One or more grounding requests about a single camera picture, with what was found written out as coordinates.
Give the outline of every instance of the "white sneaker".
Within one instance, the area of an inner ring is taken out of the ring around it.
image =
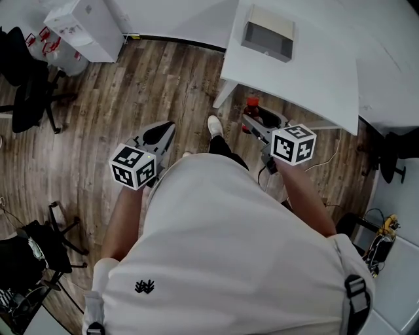
[[[208,130],[211,133],[211,138],[214,138],[218,135],[220,135],[221,137],[223,136],[223,125],[221,124],[220,120],[214,115],[211,115],[208,118]]]

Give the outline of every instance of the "bottle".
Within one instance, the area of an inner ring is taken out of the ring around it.
[[[259,98],[258,97],[248,97],[247,107],[244,109],[244,114],[254,118],[255,120],[259,119]],[[244,133],[251,134],[248,128],[242,125],[242,131]]]

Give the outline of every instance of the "shirt logo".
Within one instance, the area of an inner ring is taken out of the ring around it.
[[[136,292],[137,293],[141,293],[141,292],[145,292],[147,294],[150,294],[150,292],[152,290],[155,289],[155,281],[151,281],[149,279],[148,283],[146,283],[145,281],[140,281],[139,283],[137,282],[136,284]]]

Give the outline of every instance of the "red bottle cap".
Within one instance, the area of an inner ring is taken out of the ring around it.
[[[259,98],[258,97],[248,97],[247,106],[250,106],[250,107],[259,106]]]

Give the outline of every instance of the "white desk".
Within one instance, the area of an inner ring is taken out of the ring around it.
[[[293,59],[283,63],[241,46],[247,15],[256,4],[294,21]],[[338,41],[313,24],[282,9],[279,0],[240,0],[228,42],[221,78],[225,83],[215,99],[219,108],[237,84],[290,101],[326,122],[312,129],[358,129],[358,78],[355,58]]]

